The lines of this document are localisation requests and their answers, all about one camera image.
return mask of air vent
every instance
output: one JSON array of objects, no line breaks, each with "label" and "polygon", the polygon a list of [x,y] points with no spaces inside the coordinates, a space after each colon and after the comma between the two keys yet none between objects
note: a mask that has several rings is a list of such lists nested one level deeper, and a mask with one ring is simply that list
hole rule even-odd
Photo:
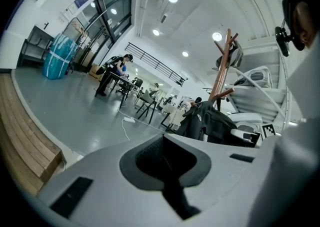
[{"label": "air vent", "polygon": [[165,13],[165,14],[162,16],[160,22],[163,24],[163,23],[165,22],[165,20],[167,19],[167,17],[168,17],[168,14]]}]

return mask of table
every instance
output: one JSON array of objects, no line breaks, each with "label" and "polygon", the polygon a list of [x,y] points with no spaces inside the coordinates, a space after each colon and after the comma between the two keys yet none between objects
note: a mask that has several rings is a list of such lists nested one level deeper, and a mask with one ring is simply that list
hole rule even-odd
[{"label": "table", "polygon": [[[167,104],[164,106],[163,111],[165,111],[167,114],[165,118],[162,120],[161,125],[166,127],[166,130],[170,130],[172,132],[175,132],[171,129],[173,125],[180,126],[180,122],[185,119],[182,115],[185,114],[183,111],[179,110],[178,108],[172,106],[171,104]],[[166,119],[170,116],[170,125],[165,125],[164,122]]]},{"label": "table", "polygon": [[[125,89],[124,89],[124,93],[121,99],[121,103],[120,103],[120,107],[122,107],[122,104],[124,103],[125,100],[125,96],[128,97],[128,95],[126,95],[128,89],[130,89],[131,86],[137,87],[136,85],[132,84],[129,80],[126,80],[120,76],[118,76],[117,74],[110,72],[109,76],[106,78],[106,80],[103,82],[102,85],[104,85],[104,83],[109,79],[109,77],[112,76],[112,78],[115,80],[114,85],[110,91],[110,93],[114,90],[115,86],[118,84],[119,81],[122,81],[123,83],[126,84]],[[97,94],[100,92],[99,88],[96,90],[94,97],[97,96]]]}]

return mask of blue wrapped package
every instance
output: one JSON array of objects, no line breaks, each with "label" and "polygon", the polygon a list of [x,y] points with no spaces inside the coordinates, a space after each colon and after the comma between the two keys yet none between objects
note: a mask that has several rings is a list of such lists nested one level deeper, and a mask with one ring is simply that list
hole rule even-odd
[{"label": "blue wrapped package", "polygon": [[72,39],[63,34],[58,34],[54,38],[50,52],[46,56],[42,75],[50,80],[63,78],[77,47],[77,44]]}]

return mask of gray floor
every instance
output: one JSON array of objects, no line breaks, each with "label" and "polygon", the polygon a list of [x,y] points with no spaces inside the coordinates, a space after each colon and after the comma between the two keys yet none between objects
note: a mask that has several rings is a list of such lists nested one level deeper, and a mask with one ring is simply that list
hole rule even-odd
[{"label": "gray floor", "polygon": [[[22,95],[34,115],[57,139],[81,155],[98,149],[127,142],[122,127],[124,116],[117,111],[122,95],[116,89],[107,96],[95,97],[99,82],[90,75],[78,72],[69,73],[63,79],[49,80],[42,76],[42,70],[30,67],[18,68],[16,81]],[[121,112],[138,118],[134,108],[136,97],[128,97]],[[148,117],[141,121],[149,123]],[[151,124],[160,130],[164,115],[155,111]],[[147,139],[161,133],[143,123],[123,122],[126,134],[131,141]]]}]

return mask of black pants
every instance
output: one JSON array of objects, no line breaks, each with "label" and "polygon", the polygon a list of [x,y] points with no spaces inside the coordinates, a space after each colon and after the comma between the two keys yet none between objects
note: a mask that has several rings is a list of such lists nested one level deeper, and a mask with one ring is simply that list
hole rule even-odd
[{"label": "black pants", "polygon": [[113,78],[111,75],[109,77],[109,74],[110,74],[111,71],[112,71],[112,68],[106,69],[105,74],[103,75],[103,77],[102,77],[102,79],[100,81],[100,85],[99,85],[99,88],[98,88],[99,93],[102,93],[102,92],[104,92],[106,90],[107,85],[110,83],[111,79]]}]

